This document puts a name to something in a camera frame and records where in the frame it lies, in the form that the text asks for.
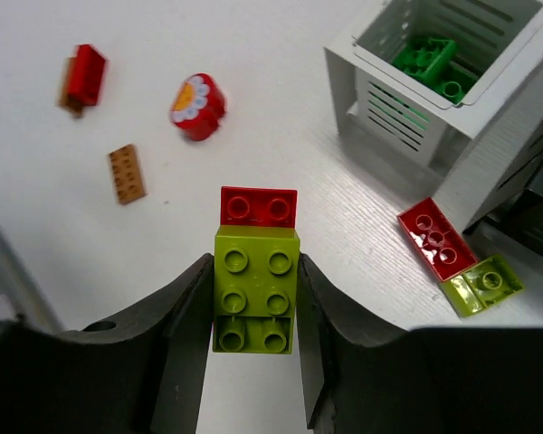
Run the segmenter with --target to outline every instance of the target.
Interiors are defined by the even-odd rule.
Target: red duplo brick
[[[221,224],[294,228],[296,190],[222,187]]]
[[[478,262],[430,197],[400,214],[398,221],[424,262],[442,282]]]
[[[79,45],[67,91],[69,97],[85,106],[96,106],[106,63],[92,46]]]

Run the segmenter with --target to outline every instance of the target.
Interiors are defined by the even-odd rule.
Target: white flower
[[[203,77],[201,77],[200,75],[194,75],[187,82],[191,84],[195,89],[197,89],[203,84]]]
[[[207,105],[207,98],[202,97],[200,95],[197,95],[195,99],[193,100],[193,103],[191,103],[191,107],[198,110],[202,109],[206,105]]]
[[[207,106],[207,95],[209,94],[209,85],[204,83],[203,77],[194,75],[187,84],[191,85],[193,91],[193,98],[191,104],[187,105],[181,110],[173,110],[171,112],[171,119],[176,124],[183,122],[184,120],[195,119],[199,115],[199,110],[204,109]]]
[[[199,87],[197,87],[197,89],[195,89],[195,94],[202,97],[206,97],[208,93],[209,93],[208,84],[202,84]]]

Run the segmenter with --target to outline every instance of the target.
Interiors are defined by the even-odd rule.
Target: lego duplo brick
[[[294,228],[296,190],[222,187],[221,224]]]
[[[524,289],[501,255],[492,256],[441,284],[459,316],[471,316]]]
[[[194,141],[211,136],[224,115],[224,94],[213,77],[204,73],[185,80],[169,111],[173,125]]]
[[[109,160],[120,204],[126,205],[147,194],[134,145],[111,152]]]
[[[442,282],[477,263],[471,249],[430,197],[400,214],[398,221]]]
[[[456,53],[456,42],[451,39],[415,38],[393,61],[406,75],[433,86]]]
[[[234,346],[225,340],[237,341],[243,336],[243,344],[233,351],[291,353],[299,257],[300,239],[292,228],[219,228],[215,236],[214,351],[232,351]],[[239,327],[242,332],[230,332],[229,327]]]
[[[79,45],[72,67],[68,95],[84,106],[96,106],[107,61],[92,46]]]
[[[64,66],[64,74],[61,85],[61,96],[59,98],[59,106],[68,110],[76,118],[82,118],[84,106],[76,99],[69,96],[69,85],[71,82],[72,69],[74,67],[75,58],[71,57],[66,60]]]

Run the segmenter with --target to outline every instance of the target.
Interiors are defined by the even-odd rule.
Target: white table
[[[65,326],[135,303],[213,251],[224,184],[298,189],[302,251],[386,320],[462,323],[395,222],[432,187],[366,138],[336,135],[321,48],[364,3],[0,1],[0,224]],[[100,105],[79,121],[56,105],[77,43],[110,61]],[[192,144],[167,112],[199,71],[229,110]],[[123,207],[106,154],[128,143],[149,195]],[[543,291],[522,271],[525,294],[467,324],[543,324]],[[197,432],[306,432],[299,363],[297,345],[210,354]]]

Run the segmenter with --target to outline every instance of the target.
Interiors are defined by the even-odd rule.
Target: lime green duplo brick
[[[291,353],[299,258],[300,238],[293,229],[219,228],[214,351]]]
[[[524,288],[501,255],[491,256],[441,284],[459,316],[477,314]]]

